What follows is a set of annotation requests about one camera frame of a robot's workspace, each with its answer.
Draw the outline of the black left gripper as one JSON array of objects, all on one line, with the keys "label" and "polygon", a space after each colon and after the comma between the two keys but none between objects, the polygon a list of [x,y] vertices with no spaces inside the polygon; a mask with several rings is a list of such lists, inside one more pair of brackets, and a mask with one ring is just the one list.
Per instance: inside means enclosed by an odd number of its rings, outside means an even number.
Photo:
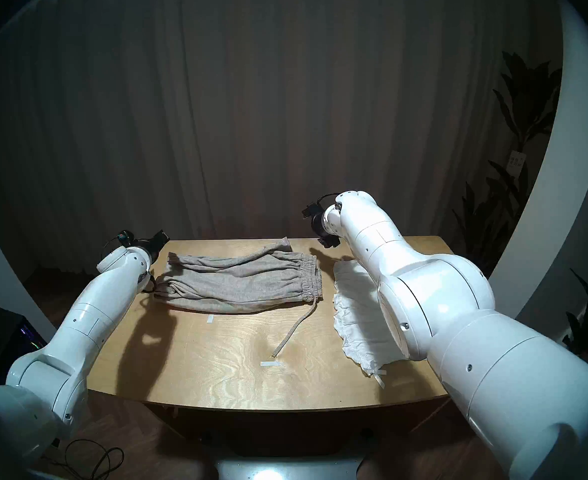
[{"label": "black left gripper", "polygon": [[158,257],[169,241],[169,236],[163,230],[159,230],[148,239],[137,239],[136,247],[145,250],[149,257]]}]

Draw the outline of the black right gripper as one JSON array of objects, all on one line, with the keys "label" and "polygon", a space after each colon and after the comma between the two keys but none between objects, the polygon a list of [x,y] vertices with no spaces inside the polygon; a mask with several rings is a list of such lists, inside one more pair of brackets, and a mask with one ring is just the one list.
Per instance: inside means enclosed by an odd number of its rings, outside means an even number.
[{"label": "black right gripper", "polygon": [[324,248],[335,248],[340,245],[338,235],[328,233],[323,226],[323,216],[326,208],[322,206],[323,199],[317,199],[302,210],[303,218],[311,219],[312,231],[317,235],[318,242]]}]

